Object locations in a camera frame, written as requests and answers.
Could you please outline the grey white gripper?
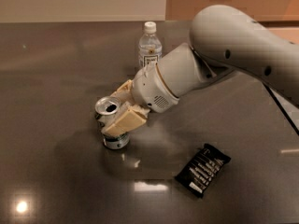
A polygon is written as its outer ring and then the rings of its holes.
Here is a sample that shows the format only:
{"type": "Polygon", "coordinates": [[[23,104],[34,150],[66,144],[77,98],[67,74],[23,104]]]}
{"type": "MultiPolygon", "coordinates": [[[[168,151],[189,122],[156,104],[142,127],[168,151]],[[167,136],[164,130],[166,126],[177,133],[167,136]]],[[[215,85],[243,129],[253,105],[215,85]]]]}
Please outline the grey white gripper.
{"type": "Polygon", "coordinates": [[[179,101],[164,83],[157,64],[140,69],[133,81],[125,81],[111,96],[124,103],[116,117],[103,130],[104,134],[111,136],[122,135],[145,124],[150,109],[163,113],[179,101]]]}

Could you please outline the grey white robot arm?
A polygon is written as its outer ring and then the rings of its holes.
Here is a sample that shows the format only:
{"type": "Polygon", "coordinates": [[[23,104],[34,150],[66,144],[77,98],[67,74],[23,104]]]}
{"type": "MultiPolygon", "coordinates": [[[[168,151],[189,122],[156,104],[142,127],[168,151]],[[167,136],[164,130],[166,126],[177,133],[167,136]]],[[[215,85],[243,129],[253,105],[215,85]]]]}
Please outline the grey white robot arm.
{"type": "Polygon", "coordinates": [[[261,80],[299,106],[299,45],[274,35],[240,10],[216,5],[193,19],[190,42],[157,63],[144,65],[112,96],[118,112],[102,128],[117,137],[143,125],[148,113],[163,113],[184,94],[240,71],[261,80]]]}

